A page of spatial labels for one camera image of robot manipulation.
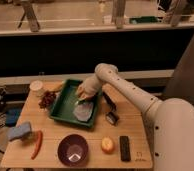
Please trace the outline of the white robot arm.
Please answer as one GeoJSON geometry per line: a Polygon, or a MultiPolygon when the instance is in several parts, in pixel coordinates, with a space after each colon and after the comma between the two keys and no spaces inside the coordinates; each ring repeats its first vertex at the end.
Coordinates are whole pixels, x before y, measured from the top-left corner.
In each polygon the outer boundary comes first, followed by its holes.
{"type": "Polygon", "coordinates": [[[160,100],[128,82],[112,64],[100,63],[76,94],[81,100],[93,97],[110,84],[132,102],[154,126],[154,171],[194,171],[194,106],[184,99],[160,100]]]}

